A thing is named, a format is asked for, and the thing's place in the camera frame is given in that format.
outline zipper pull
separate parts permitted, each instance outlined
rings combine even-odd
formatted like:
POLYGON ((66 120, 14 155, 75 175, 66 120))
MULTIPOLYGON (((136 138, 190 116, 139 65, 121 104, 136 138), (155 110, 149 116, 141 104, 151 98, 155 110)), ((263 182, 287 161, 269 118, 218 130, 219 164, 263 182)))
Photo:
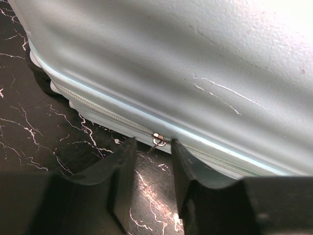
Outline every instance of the zipper pull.
POLYGON ((147 154, 151 153, 156 147, 164 147, 167 144, 167 141, 164 139, 163 135, 160 135, 158 133, 152 134, 152 143, 155 145, 150 148, 150 150, 147 152, 147 154))

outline dark tabletop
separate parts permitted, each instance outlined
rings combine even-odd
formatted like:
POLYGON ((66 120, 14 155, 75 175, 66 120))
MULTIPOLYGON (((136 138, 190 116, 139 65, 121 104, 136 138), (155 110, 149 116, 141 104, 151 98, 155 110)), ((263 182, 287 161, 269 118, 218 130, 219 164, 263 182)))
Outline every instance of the dark tabletop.
MULTIPOLYGON (((62 97, 36 84, 25 61, 26 33, 0 0, 0 170, 70 176, 114 152, 126 137, 85 120, 62 97)), ((139 144, 132 235, 183 234, 169 154, 139 144)))

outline suitcase shell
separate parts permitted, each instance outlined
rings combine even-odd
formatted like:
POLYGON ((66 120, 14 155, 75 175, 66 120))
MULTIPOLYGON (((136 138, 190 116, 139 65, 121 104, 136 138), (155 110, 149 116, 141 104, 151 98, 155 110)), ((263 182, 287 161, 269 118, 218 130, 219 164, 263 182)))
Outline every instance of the suitcase shell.
POLYGON ((313 173, 304 1, 9 2, 51 87, 90 121, 178 139, 233 178, 313 173))

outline zipper teeth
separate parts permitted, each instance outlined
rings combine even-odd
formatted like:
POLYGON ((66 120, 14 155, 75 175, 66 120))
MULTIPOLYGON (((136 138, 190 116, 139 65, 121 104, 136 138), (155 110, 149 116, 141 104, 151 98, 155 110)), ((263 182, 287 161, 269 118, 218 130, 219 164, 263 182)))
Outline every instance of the zipper teeth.
MULTIPOLYGON (((110 110, 108 110, 108 109, 106 109, 106 108, 96 104, 96 103, 93 103, 92 101, 89 101, 89 100, 87 100, 87 99, 85 99, 85 98, 83 98, 83 97, 81 97, 81 96, 79 96, 79 95, 69 91, 68 89, 64 88, 63 86, 59 85, 56 82, 53 82, 53 83, 54 83, 55 86, 57 86, 60 90, 62 90, 63 92, 65 92, 69 96, 75 98, 76 100, 80 101, 81 103, 83 103, 83 104, 93 108, 94 110, 97 110, 98 112, 100 112, 100 113, 102 113, 102 114, 104 114, 104 115, 106 115, 106 116, 108 116, 110 118, 113 118, 113 119, 115 119, 117 121, 120 121, 123 124, 126 124, 126 125, 128 125, 130 127, 133 127, 135 129, 140 130, 140 131, 142 131, 144 133, 147 133, 149 135, 152 135, 154 133, 153 131, 151 131, 151 130, 149 130, 149 129, 147 129, 147 128, 145 128, 145 127, 143 127, 143 126, 141 126, 141 125, 139 125, 139 124, 137 124, 137 123, 135 123, 133 121, 130 121, 130 120, 122 117, 119 114, 116 114, 116 113, 114 113, 114 112, 112 112, 112 111, 110 111, 110 110)), ((166 142, 168 142, 168 144, 170 144, 171 139, 172 138, 164 137, 164 140, 166 140, 166 142)), ((221 159, 221 158, 219 158, 219 157, 217 157, 217 156, 215 156, 213 154, 202 152, 202 151, 200 151, 198 149, 195 149, 195 148, 193 148, 191 146, 188 146, 188 145, 186 145, 184 143, 182 143, 182 144, 194 156, 197 156, 200 159, 203 159, 205 161, 211 162, 213 164, 216 164, 218 166, 221 166, 221 167, 226 168, 228 170, 231 170, 233 172, 236 172, 236 173, 239 173, 239 174, 245 175, 245 176, 261 175, 261 174, 259 174, 257 172, 248 170, 248 169, 246 169, 244 167, 241 167, 239 165, 236 165, 236 164, 234 164, 232 162, 229 162, 227 160, 221 159)))

